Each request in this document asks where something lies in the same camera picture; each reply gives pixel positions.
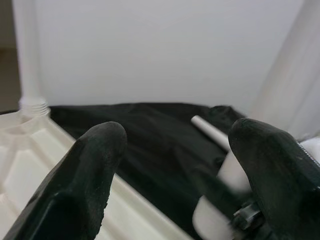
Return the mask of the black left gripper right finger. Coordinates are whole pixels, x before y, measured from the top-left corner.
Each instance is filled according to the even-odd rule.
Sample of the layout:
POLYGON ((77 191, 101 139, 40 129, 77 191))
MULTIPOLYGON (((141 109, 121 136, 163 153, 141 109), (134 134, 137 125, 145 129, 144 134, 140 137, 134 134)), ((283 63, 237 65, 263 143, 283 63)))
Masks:
POLYGON ((288 132, 258 120, 237 120, 228 140, 278 239, 318 240, 319 163, 288 132))

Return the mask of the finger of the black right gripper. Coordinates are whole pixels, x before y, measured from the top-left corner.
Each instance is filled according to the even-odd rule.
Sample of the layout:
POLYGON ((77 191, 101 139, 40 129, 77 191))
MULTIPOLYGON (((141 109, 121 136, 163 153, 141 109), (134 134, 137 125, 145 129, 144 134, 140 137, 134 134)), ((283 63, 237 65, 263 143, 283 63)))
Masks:
POLYGON ((222 180, 204 168, 194 168, 191 171, 191 177, 199 192, 211 201, 244 202, 252 196, 249 191, 237 192, 232 190, 222 180))

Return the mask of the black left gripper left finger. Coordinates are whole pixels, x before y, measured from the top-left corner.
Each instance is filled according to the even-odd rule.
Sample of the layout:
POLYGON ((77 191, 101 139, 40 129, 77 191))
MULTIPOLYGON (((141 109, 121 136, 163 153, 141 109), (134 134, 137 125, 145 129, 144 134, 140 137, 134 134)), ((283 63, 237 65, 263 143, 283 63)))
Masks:
POLYGON ((16 240, 93 240, 127 148, 121 124, 91 127, 41 182, 13 224, 16 240))

